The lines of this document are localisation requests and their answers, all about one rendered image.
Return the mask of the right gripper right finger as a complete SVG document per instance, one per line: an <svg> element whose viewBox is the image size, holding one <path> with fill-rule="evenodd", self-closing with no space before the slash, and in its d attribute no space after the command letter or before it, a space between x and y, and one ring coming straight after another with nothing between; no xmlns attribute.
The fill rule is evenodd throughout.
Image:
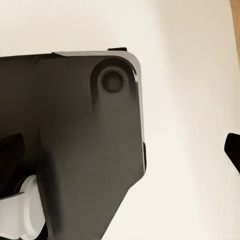
<svg viewBox="0 0 240 240"><path fill-rule="evenodd" d="M240 135L235 133L229 133L227 135L224 151L235 165L240 173Z"/></svg>

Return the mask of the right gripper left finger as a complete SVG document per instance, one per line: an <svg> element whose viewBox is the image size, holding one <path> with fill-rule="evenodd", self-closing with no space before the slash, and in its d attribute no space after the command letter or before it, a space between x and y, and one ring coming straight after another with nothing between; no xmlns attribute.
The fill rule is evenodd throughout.
<svg viewBox="0 0 240 240"><path fill-rule="evenodd" d="M0 138L0 193L26 152L22 133Z"/></svg>

